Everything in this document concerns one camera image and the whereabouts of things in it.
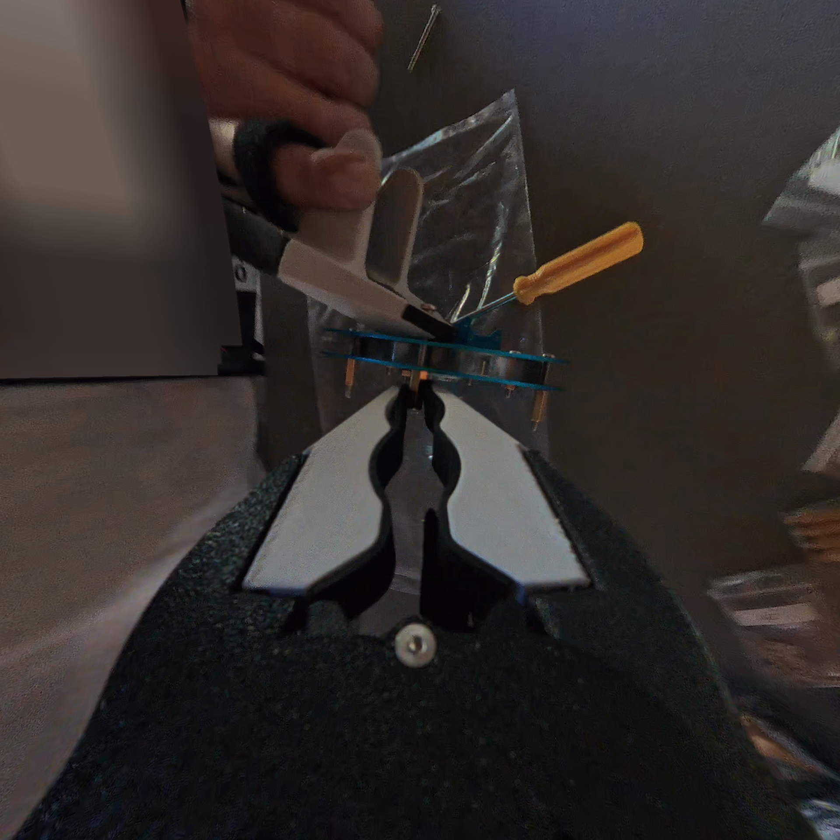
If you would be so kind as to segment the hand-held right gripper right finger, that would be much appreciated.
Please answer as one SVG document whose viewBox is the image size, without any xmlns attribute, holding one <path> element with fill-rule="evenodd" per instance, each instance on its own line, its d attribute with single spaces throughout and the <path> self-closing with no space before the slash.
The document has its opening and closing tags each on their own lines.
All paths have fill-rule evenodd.
<svg viewBox="0 0 840 840">
<path fill-rule="evenodd" d="M 591 576 L 525 447 L 449 391 L 429 386 L 423 406 L 453 548 L 520 594 L 589 587 Z"/>
</svg>

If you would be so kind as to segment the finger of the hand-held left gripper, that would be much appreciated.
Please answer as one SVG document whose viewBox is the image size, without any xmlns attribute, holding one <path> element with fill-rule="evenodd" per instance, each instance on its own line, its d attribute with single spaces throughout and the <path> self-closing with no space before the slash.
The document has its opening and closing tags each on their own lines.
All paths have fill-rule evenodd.
<svg viewBox="0 0 840 840">
<path fill-rule="evenodd" d="M 424 340 L 454 340 L 455 326 L 429 311 L 405 278 L 389 287 L 363 268 L 340 262 L 292 239 L 279 263 L 279 279 L 309 298 L 360 324 L 366 332 Z"/>
</svg>

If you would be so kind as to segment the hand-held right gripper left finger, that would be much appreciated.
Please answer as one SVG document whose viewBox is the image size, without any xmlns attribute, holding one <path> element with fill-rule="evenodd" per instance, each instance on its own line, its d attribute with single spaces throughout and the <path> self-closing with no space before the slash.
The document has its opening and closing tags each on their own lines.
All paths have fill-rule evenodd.
<svg viewBox="0 0 840 840">
<path fill-rule="evenodd" d="M 374 452 L 395 428 L 392 386 L 321 437 L 303 459 L 243 579 L 249 592 L 313 595 L 373 549 L 385 503 Z"/>
</svg>

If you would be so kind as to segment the blue round turntable base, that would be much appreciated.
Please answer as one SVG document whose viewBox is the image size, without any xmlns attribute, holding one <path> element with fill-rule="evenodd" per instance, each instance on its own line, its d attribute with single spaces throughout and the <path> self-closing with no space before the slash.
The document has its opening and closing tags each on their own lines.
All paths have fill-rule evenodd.
<svg viewBox="0 0 840 840">
<path fill-rule="evenodd" d="M 552 384 L 552 370 L 568 360 L 549 353 L 503 350 L 501 334 L 482 337 L 467 333 L 456 343 L 397 337 L 359 329 L 326 328 L 322 354 L 345 363 L 344 386 L 351 393 L 360 364 L 396 371 L 417 391 L 421 382 L 465 382 L 500 387 L 506 396 L 530 392 L 530 424 L 536 431 L 548 412 L 549 395 L 562 388 Z"/>
</svg>

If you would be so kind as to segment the grey desk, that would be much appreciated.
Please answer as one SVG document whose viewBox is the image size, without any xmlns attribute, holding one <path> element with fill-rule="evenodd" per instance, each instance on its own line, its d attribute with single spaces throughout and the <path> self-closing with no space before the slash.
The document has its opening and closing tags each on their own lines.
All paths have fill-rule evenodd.
<svg viewBox="0 0 840 840">
<path fill-rule="evenodd" d="M 412 671 L 323 637 L 304 755 L 256 838 L 818 838 L 721 697 L 669 590 L 754 561 L 794 461 L 832 412 L 785 246 L 757 222 L 838 94 L 838 2 L 449 2 L 419 80 L 420 2 L 377 2 L 377 126 L 414 140 L 480 93 L 523 94 L 539 246 L 641 224 L 640 267 L 551 304 L 572 351 L 528 454 L 596 582 L 433 620 Z M 813 128 L 797 120 L 816 118 Z"/>
</svg>

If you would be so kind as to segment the person's left hand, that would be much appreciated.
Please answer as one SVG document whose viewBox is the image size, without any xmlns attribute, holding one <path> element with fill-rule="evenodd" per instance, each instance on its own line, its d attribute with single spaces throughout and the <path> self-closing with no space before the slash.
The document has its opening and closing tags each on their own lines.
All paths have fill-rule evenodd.
<svg viewBox="0 0 840 840">
<path fill-rule="evenodd" d="M 371 130 L 382 16 L 369 1 L 183 2 L 192 57 L 226 195 L 257 208 L 349 211 L 369 206 L 377 164 L 339 143 Z M 266 148 L 246 184 L 259 139 L 281 123 L 290 140 Z"/>
</svg>

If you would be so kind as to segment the clear plastic bag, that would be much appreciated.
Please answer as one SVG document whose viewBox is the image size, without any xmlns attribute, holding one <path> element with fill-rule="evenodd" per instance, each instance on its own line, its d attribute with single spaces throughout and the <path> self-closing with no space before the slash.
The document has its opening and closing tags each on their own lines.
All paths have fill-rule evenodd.
<svg viewBox="0 0 840 840">
<path fill-rule="evenodd" d="M 513 89 L 460 122 L 450 124 L 383 161 L 383 174 L 410 168 L 423 178 L 408 285 L 446 320 L 472 312 L 509 291 L 516 277 L 537 267 L 518 101 Z M 362 408 L 399 374 L 361 364 L 351 397 L 344 393 L 344 362 L 321 352 L 326 328 L 355 324 L 325 305 L 308 303 L 309 336 L 321 430 Z M 504 350 L 542 354 L 539 308 L 496 310 L 478 321 L 479 333 L 501 332 Z M 534 396 L 501 385 L 444 381 L 444 387 L 528 448 L 548 454 L 547 416 L 534 430 Z M 443 492 L 432 467 L 433 442 L 422 414 L 408 417 L 402 466 L 386 488 L 393 516 L 398 596 L 419 595 L 424 517 Z"/>
</svg>

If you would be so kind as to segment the thin metal pin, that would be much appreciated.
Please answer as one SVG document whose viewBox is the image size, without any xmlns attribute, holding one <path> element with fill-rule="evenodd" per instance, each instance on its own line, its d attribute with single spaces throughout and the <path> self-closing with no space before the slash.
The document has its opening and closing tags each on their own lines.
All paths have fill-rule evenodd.
<svg viewBox="0 0 840 840">
<path fill-rule="evenodd" d="M 418 63 L 421 55 L 423 54 L 426 43 L 428 42 L 428 39 L 430 38 L 430 35 L 432 34 L 432 31 L 435 27 L 435 24 L 436 24 L 436 22 L 439 18 L 440 13 L 441 13 L 440 4 L 439 3 L 434 3 L 430 7 L 429 14 L 428 14 L 428 17 L 427 17 L 427 21 L 426 21 L 426 24 L 423 28 L 422 34 L 420 35 L 420 37 L 419 37 L 419 39 L 416 43 L 416 47 L 415 47 L 415 49 L 414 49 L 414 51 L 413 51 L 413 53 L 412 53 L 412 55 L 411 55 L 411 57 L 408 61 L 408 64 L 407 64 L 407 67 L 406 67 L 406 72 L 408 74 L 412 74 L 414 72 L 414 70 L 417 66 L 417 63 Z"/>
</svg>

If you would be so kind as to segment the pile of small parts bags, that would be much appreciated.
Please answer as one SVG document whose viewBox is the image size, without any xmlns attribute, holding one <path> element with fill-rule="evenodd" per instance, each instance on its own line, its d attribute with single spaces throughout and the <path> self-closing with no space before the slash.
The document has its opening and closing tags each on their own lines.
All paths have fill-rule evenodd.
<svg viewBox="0 0 840 840">
<path fill-rule="evenodd" d="M 812 330 L 838 370 L 838 129 L 790 176 L 763 222 L 798 237 L 797 274 Z M 838 700 L 838 496 L 780 518 L 803 562 L 718 577 L 707 593 L 768 689 L 826 691 Z M 817 832 L 838 838 L 838 757 L 818 759 L 760 708 L 758 699 L 743 702 L 749 740 Z"/>
</svg>

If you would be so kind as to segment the yellow-handled screwdriver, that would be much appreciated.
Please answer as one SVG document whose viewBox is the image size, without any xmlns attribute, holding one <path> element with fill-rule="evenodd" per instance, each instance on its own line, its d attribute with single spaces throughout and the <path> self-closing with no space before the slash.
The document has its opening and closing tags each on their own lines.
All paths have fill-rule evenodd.
<svg viewBox="0 0 840 840">
<path fill-rule="evenodd" d="M 507 295 L 463 315 L 454 321 L 454 325 L 459 327 L 512 303 L 530 306 L 539 298 L 563 291 L 638 256 L 643 248 L 644 235 L 637 223 L 619 225 L 552 259 L 533 273 L 518 277 Z"/>
</svg>

